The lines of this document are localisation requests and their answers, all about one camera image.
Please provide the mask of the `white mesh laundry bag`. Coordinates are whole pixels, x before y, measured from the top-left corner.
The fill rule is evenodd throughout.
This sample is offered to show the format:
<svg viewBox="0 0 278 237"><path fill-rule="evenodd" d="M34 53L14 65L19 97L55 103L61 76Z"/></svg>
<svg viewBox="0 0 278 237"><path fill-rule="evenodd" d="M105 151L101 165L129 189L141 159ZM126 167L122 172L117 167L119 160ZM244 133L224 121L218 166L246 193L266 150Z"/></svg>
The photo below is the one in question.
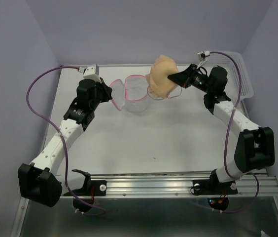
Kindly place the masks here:
<svg viewBox="0 0 278 237"><path fill-rule="evenodd" d="M147 94L148 83L143 75L130 75L124 81L117 79L110 86L112 88L112 103L119 111L139 113L149 106Z"/></svg>

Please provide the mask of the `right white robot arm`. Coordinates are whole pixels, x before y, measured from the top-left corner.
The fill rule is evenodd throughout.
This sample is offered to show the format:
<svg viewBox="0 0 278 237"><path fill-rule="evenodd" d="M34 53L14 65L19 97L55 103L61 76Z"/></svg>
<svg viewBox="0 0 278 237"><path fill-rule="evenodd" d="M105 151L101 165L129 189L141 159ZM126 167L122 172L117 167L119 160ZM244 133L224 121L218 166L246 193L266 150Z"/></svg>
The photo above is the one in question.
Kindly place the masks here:
<svg viewBox="0 0 278 237"><path fill-rule="evenodd" d="M191 64L186 70L168 76L183 88L193 86L203 91L205 107L225 123L227 134L233 133L237 138L234 158L230 162L224 161L223 167L214 170L208 180L208 187L214 193L223 190L227 182L275 163L274 132L269 127L253 123L236 108L225 92L227 75L220 66L213 67L209 75L204 75Z"/></svg>

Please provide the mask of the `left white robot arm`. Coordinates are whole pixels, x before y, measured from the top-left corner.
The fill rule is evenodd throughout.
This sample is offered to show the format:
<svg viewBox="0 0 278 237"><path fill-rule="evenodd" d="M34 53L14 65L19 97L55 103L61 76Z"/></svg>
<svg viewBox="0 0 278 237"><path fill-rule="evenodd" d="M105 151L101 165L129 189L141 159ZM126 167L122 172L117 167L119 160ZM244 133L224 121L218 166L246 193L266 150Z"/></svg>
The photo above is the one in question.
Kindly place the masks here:
<svg viewBox="0 0 278 237"><path fill-rule="evenodd" d="M69 149L94 119L98 105L112 99L111 93L112 89L99 76L79 82L76 97L55 135L30 164L22 164L18 169L22 197L48 207L58 202L63 193L63 185L55 177L60 164L69 159Z"/></svg>

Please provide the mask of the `beige bra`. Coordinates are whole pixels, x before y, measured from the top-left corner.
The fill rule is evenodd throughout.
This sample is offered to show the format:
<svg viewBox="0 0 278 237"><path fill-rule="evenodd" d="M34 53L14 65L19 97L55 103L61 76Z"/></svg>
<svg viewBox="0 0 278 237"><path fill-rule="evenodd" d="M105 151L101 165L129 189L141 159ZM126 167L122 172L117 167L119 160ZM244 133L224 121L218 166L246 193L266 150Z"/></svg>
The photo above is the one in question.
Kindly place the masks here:
<svg viewBox="0 0 278 237"><path fill-rule="evenodd" d="M179 73L175 61L165 55L160 55L146 75L148 93L156 98L168 98L178 84L168 79L168 76Z"/></svg>

